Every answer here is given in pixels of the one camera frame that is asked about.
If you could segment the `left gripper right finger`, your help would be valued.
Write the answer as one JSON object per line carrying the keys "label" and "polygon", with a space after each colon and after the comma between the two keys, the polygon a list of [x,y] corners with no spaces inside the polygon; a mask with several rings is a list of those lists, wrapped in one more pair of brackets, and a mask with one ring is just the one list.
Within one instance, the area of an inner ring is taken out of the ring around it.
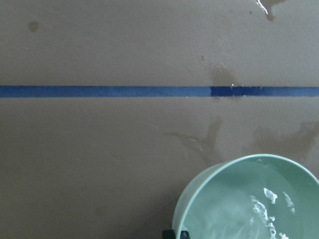
{"label": "left gripper right finger", "polygon": [[187,231],[181,231],[180,239],[189,239],[189,233]]}

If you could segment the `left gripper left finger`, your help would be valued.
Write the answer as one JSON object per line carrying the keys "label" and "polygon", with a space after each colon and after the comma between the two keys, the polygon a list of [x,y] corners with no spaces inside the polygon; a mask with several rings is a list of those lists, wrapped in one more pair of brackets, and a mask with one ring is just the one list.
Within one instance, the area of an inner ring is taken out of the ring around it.
{"label": "left gripper left finger", "polygon": [[163,230],[162,232],[163,239],[175,239],[175,232],[174,230]]}

